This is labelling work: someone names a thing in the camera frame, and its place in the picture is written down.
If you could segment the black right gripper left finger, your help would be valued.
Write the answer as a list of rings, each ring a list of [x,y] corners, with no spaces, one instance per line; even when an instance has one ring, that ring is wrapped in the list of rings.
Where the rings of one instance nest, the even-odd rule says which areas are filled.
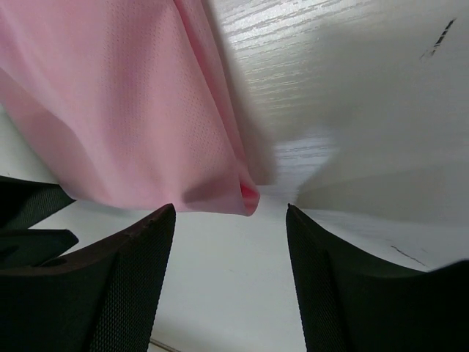
[[[175,222],[165,205],[42,265],[1,270],[1,349],[146,351]]]

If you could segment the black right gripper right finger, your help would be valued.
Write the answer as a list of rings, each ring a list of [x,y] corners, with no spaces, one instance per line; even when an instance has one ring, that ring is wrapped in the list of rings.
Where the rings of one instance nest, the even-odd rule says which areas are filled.
[[[468,262],[417,271],[290,205],[287,240],[308,351],[466,351]]]

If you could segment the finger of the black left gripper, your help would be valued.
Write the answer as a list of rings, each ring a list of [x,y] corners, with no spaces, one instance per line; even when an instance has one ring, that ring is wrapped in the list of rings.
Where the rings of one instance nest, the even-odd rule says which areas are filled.
[[[42,265],[78,242],[69,230],[1,231],[1,270]]]
[[[58,184],[1,176],[1,229],[28,229],[74,202]]]

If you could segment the pink t shirt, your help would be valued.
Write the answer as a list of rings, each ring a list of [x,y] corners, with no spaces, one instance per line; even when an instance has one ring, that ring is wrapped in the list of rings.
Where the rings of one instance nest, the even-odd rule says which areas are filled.
[[[259,204],[201,1],[3,1],[1,105],[73,198]]]

